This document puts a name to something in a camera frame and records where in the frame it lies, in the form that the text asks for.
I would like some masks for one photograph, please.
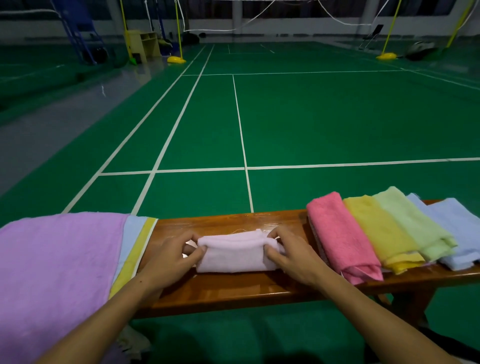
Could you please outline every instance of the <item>person's left hand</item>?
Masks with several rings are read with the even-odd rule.
[[[166,240],[137,275],[145,280],[153,293],[159,292],[183,277],[191,267],[203,258],[206,247],[193,248],[186,242],[197,242],[200,238],[196,232],[186,231],[182,235]],[[191,253],[183,258],[182,252]]]

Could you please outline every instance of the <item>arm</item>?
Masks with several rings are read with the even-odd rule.
[[[77,326],[38,360],[50,363],[99,363],[120,331],[138,310],[142,302],[178,281],[205,254],[196,249],[187,258],[182,251],[191,252],[185,245],[199,236],[186,232],[166,241],[145,268],[113,296],[97,312]]]
[[[419,331],[381,307],[331,270],[301,237],[284,227],[268,235],[280,237],[287,256],[265,246],[268,258],[301,283],[332,300],[353,324],[383,364],[456,363],[458,361]]]

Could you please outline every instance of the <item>gray floor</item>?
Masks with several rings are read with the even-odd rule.
[[[166,67],[156,60],[0,126],[0,195],[43,164]]]

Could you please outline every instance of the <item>light green towel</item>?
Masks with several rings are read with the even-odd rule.
[[[417,242],[427,261],[454,253],[457,243],[452,234],[422,213],[398,188],[392,186],[373,197]]]

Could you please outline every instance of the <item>chair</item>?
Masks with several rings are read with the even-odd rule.
[[[382,28],[383,28],[383,27],[384,27],[383,24],[378,24],[378,25],[375,27],[375,29],[373,30],[373,32],[371,32],[371,33],[368,34],[367,36],[364,36],[364,37],[363,37],[363,42],[360,44],[359,49],[367,49],[368,45],[370,44],[370,42],[371,42],[372,40],[375,39],[375,41],[376,41],[376,38],[377,38],[377,36],[380,34],[380,32],[382,31]],[[369,41],[369,42],[367,43],[367,45],[366,45],[365,47],[362,48],[361,46],[362,46],[366,41]]]
[[[108,56],[107,47],[95,30],[92,18],[84,0],[52,0],[52,5],[60,16],[65,32],[67,33],[70,43],[73,45],[80,62],[88,63],[89,58],[90,61],[96,65],[96,61],[92,56],[88,42],[100,43]],[[89,32],[90,38],[85,39],[82,36],[82,32]]]

